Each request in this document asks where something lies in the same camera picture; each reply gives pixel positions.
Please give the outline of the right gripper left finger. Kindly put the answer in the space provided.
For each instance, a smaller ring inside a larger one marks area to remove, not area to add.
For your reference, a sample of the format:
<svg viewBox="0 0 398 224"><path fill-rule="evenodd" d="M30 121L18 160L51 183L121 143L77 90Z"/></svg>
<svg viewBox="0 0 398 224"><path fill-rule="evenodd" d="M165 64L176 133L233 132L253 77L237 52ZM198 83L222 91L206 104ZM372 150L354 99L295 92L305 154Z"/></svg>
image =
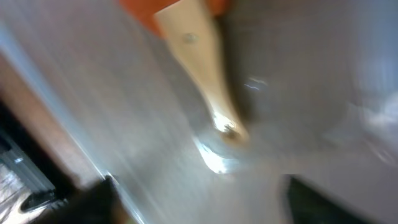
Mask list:
<svg viewBox="0 0 398 224"><path fill-rule="evenodd" d="M118 199L114 180L107 176L61 208L46 212L34 224L113 224Z"/></svg>

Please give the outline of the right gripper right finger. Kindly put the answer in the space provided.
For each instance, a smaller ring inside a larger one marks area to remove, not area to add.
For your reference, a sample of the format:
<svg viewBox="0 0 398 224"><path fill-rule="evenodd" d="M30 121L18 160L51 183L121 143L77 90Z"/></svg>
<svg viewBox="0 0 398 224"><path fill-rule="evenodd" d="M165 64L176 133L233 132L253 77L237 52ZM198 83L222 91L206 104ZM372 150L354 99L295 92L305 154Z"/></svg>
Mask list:
<svg viewBox="0 0 398 224"><path fill-rule="evenodd" d="M285 209L293 224L372 224L334 202L316 187L297 175L288 175L285 186Z"/></svg>

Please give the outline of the clear plastic container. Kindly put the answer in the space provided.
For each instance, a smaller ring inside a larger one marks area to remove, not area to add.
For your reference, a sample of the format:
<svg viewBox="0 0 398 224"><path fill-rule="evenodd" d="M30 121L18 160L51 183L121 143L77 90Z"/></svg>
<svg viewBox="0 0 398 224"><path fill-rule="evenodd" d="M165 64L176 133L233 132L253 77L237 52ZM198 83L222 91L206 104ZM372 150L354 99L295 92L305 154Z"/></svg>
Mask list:
<svg viewBox="0 0 398 224"><path fill-rule="evenodd" d="M288 175L396 223L397 2L233 1L217 26L243 144L116 1L2 1L1 52L141 223L288 223Z"/></svg>

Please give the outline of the orange scraper wooden handle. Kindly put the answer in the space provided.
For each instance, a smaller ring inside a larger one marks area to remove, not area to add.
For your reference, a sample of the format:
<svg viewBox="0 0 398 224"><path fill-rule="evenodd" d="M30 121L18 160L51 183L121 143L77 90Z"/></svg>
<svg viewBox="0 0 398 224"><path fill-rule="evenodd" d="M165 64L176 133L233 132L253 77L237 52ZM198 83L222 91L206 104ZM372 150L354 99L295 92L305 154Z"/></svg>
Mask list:
<svg viewBox="0 0 398 224"><path fill-rule="evenodd" d="M229 0L119 0L124 10L167 47L201 93L212 124L230 142L249 134L228 90L222 40L215 18Z"/></svg>

